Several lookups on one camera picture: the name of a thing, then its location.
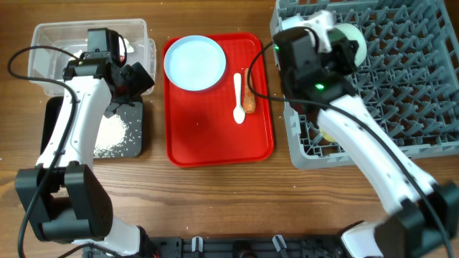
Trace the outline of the green bowl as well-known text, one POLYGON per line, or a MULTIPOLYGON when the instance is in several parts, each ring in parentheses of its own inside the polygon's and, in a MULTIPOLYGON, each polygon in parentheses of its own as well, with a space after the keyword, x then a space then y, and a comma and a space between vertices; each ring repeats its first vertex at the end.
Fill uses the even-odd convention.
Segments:
POLYGON ((364 35, 352 24, 337 24, 335 28, 340 30, 349 41, 357 42, 358 47, 356 49, 354 63, 357 67, 360 66, 367 55, 367 45, 364 35))

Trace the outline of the white napkin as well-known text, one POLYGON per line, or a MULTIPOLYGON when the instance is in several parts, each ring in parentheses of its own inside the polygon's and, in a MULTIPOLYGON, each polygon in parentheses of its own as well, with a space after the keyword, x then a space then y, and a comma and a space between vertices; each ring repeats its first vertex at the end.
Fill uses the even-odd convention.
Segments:
POLYGON ((120 46, 120 55, 124 55, 125 53, 130 54, 130 53, 135 52, 130 42, 127 39, 122 38, 122 36, 119 36, 119 46, 120 46))

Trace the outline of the white rice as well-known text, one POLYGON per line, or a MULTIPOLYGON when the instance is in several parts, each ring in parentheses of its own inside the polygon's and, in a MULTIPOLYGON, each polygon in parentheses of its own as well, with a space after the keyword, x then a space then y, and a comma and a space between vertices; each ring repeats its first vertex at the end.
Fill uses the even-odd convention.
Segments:
POLYGON ((114 115, 103 116, 94 149, 94 158, 133 158, 142 150, 142 120, 114 115))

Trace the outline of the large light blue plate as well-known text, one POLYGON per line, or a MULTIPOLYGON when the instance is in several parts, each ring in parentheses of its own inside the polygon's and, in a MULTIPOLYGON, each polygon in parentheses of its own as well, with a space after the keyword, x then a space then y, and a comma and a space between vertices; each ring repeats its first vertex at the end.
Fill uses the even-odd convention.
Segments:
POLYGON ((213 39, 191 35, 176 40, 166 50, 163 65, 170 82, 182 90, 197 92, 220 81, 227 58, 213 39))

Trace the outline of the yellow plastic cup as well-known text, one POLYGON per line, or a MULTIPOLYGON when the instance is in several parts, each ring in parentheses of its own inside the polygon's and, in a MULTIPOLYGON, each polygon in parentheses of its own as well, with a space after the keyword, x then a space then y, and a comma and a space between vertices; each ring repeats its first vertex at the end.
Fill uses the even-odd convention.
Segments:
POLYGON ((333 137, 331 137, 323 128, 319 128, 320 134, 322 135, 324 140, 327 140, 330 143, 335 143, 336 141, 334 140, 333 137))

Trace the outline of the orange carrot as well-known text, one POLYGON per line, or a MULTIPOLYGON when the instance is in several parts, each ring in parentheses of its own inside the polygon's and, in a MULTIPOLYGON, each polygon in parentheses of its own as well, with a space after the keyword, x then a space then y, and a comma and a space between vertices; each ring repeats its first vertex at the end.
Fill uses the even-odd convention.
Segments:
POLYGON ((250 75, 248 75, 248 68, 246 68, 244 72, 245 88, 244 88, 242 108, 247 114, 254 113, 256 109, 255 96, 253 95, 252 91, 249 89, 249 86, 248 86, 249 83, 252 83, 252 78, 250 75))

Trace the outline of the white plastic spoon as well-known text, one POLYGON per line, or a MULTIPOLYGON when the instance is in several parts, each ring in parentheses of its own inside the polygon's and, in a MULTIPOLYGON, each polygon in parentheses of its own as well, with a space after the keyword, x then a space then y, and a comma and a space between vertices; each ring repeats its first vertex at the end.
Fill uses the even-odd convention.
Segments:
POLYGON ((236 105, 233 110, 233 118, 236 124, 242 124, 245 120, 245 111, 242 107, 242 75, 240 73, 234 73, 233 75, 234 90, 235 90, 235 101, 236 105))

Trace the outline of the light blue bowl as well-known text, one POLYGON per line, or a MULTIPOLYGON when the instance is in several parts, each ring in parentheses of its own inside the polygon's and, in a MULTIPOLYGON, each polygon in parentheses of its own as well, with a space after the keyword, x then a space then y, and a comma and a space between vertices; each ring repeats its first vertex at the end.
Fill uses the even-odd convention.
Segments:
POLYGON ((283 20, 280 24, 281 31, 286 31, 288 29, 296 28, 296 27, 303 27, 304 29, 310 29, 313 31, 312 24, 305 20, 302 16, 295 15, 290 18, 283 20))

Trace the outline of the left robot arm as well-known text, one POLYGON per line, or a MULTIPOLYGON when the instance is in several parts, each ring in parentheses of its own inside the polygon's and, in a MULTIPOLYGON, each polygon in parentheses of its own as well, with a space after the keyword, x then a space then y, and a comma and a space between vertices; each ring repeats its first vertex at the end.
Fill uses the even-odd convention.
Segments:
POLYGON ((15 189, 24 207, 21 227, 42 242, 71 244, 112 257, 158 257, 140 226, 115 217, 112 201, 93 173, 100 122, 111 104, 129 105, 154 84, 142 64, 127 64, 123 37, 89 29, 87 50, 71 56, 59 86, 60 113, 33 168, 21 169, 15 189))

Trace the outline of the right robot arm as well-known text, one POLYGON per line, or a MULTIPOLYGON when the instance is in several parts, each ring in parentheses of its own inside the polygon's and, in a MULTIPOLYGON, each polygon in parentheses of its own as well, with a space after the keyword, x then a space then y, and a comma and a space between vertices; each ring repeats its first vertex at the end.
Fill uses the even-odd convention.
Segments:
POLYGON ((366 176, 387 213, 341 234, 351 257, 421 257, 450 248, 458 231, 458 187, 440 185, 378 126, 348 81, 366 54, 350 24, 301 26, 273 37, 281 87, 297 112, 318 108, 316 122, 366 176))

